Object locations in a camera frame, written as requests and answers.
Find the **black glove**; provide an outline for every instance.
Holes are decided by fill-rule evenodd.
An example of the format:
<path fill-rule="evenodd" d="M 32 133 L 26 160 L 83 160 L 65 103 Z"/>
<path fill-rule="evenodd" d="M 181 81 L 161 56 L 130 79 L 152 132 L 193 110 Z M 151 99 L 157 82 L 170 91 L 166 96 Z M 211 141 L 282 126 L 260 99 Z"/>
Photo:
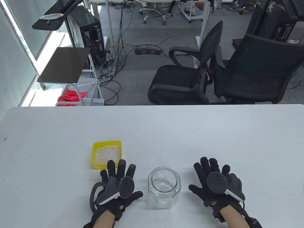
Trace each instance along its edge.
<path fill-rule="evenodd" d="M 204 206 L 213 207 L 213 216 L 218 218 L 221 222 L 225 221 L 219 211 L 230 205 L 230 204 L 238 204 L 239 201 L 233 198 L 230 195 L 226 194 L 216 194 L 212 192 L 207 186 L 207 177 L 212 172 L 220 172 L 219 165 L 217 164 L 217 160 L 215 158 L 208 159 L 206 157 L 201 158 L 201 163 L 195 163 L 194 169 L 199 177 L 199 181 L 201 182 L 202 188 L 199 188 L 195 185 L 189 185 L 189 190 L 196 194 L 204 201 Z M 229 179 L 230 166 L 224 165 L 222 168 L 222 174 Z"/>
<path fill-rule="evenodd" d="M 126 170 L 126 161 L 125 160 L 120 160 L 118 163 L 118 167 L 117 167 L 117 174 L 115 171 L 115 163 L 112 160 L 109 160 L 107 163 L 107 168 L 108 168 L 108 173 L 109 173 L 109 177 L 116 177 L 117 181 L 121 180 L 121 178 L 123 178 L 125 176 L 125 170 Z M 126 176 L 129 176 L 131 178 L 133 178 L 134 173 L 135 173 L 135 169 L 136 166 L 134 164 L 131 164 L 127 170 Z M 100 171 L 100 176 L 102 179 L 102 182 L 108 182 L 109 178 L 108 178 L 108 174 L 106 170 L 101 170 Z M 100 191 L 98 193 L 97 198 L 105 191 L 105 189 L 103 189 L 102 191 Z M 130 197 L 126 198 L 126 199 L 122 199 L 121 197 L 118 197 L 117 199 L 112 199 L 111 201 L 102 204 L 102 205 L 98 205 L 96 203 L 96 200 L 94 201 L 94 205 L 93 208 L 91 206 L 91 210 L 93 211 L 93 216 L 91 219 L 91 222 L 89 222 L 88 224 L 86 224 L 84 226 L 84 228 L 92 228 L 95 224 L 95 221 L 106 211 L 109 210 L 112 214 L 115 215 L 115 221 L 119 221 L 119 219 L 121 218 L 123 212 L 126 210 L 126 207 L 130 206 L 130 204 L 134 201 L 137 200 L 139 198 L 143 197 L 143 192 L 142 191 L 137 191 L 134 192 Z"/>

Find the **rice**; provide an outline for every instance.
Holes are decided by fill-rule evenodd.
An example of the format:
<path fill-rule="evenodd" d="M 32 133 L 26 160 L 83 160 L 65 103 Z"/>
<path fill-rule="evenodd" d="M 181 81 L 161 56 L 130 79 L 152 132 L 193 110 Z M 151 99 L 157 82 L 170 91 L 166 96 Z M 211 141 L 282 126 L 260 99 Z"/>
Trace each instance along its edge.
<path fill-rule="evenodd" d="M 95 155 L 96 164 L 107 164 L 109 160 L 119 162 L 121 154 L 120 146 L 107 146 L 98 148 Z"/>

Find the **white table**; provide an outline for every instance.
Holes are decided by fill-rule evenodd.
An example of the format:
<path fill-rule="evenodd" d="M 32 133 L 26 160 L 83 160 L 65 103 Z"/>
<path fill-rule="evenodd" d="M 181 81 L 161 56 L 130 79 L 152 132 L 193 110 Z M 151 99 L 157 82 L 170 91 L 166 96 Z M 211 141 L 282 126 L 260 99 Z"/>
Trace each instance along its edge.
<path fill-rule="evenodd" d="M 109 23 L 109 29 L 110 29 L 110 41 L 111 41 L 111 48 L 114 46 L 114 41 L 113 41 L 113 33 L 112 33 L 112 23 L 111 23 L 111 16 L 110 16 L 110 11 L 109 11 L 109 3 L 122 3 L 124 0 L 84 0 L 85 7 L 89 9 L 88 3 L 91 3 L 93 6 L 93 12 L 94 16 L 100 21 L 98 9 L 97 9 L 97 3 L 105 3 L 107 7 L 107 14 L 108 14 L 108 23 Z M 167 3 L 167 2 L 172 2 L 172 0 L 149 0 L 148 2 L 156 2 L 156 3 Z M 207 23 L 208 23 L 208 18 L 211 12 L 211 6 L 210 2 L 208 0 L 197 0 L 195 2 L 204 2 L 204 11 L 203 11 L 203 22 L 202 22 L 202 29 L 201 29 L 201 34 L 200 36 L 196 36 L 196 44 L 198 48 L 200 48 L 203 39 L 206 36 L 207 32 Z M 222 0 L 222 2 L 233 2 L 233 0 Z M 199 62 L 196 58 L 193 57 L 193 64 L 194 67 L 197 68 L 199 65 Z"/>
<path fill-rule="evenodd" d="M 264 228 L 302 228 L 303 116 L 303 105 L 10 109 L 0 123 L 1 227 L 82 227 L 92 215 L 91 188 L 100 181 L 92 145 L 121 140 L 127 165 L 137 166 L 135 190 L 144 197 L 115 228 L 226 227 L 188 190 L 199 184 L 193 164 L 202 156 L 231 166 L 248 214 Z M 181 194 L 169 210 L 152 210 L 147 202 L 147 177 L 158 166 L 181 177 Z"/>

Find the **glass jar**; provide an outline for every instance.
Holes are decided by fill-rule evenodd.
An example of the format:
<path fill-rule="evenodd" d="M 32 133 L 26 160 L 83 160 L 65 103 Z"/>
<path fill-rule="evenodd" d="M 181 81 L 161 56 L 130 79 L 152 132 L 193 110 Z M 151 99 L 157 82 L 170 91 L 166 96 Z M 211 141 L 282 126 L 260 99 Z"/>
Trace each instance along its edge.
<path fill-rule="evenodd" d="M 181 180 L 177 172 L 167 166 L 154 169 L 148 176 L 149 201 L 156 209 L 168 209 L 177 201 Z"/>

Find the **wall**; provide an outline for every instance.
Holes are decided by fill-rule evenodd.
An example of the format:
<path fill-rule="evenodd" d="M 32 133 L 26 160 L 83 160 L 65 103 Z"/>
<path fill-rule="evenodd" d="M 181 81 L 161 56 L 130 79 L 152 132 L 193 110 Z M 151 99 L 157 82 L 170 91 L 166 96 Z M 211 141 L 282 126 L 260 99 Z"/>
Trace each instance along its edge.
<path fill-rule="evenodd" d="M 35 71 L 2 11 L 0 11 L 0 31 L 1 120 L 8 109 L 19 105 L 35 76 Z"/>
<path fill-rule="evenodd" d="M 56 0 L 6 0 L 17 20 L 23 37 L 34 57 L 37 57 L 49 31 L 34 30 L 32 25 L 55 4 Z"/>

